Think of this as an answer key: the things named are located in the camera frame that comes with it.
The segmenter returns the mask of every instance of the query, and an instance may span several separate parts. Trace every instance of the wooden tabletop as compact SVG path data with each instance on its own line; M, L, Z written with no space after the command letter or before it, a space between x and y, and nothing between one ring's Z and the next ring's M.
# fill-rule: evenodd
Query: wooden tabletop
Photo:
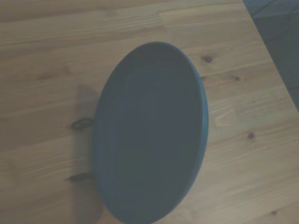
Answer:
M181 48L209 105L206 156L158 224L297 224L299 115L241 0L1 0L0 223L116 224L89 171L92 117L135 47Z

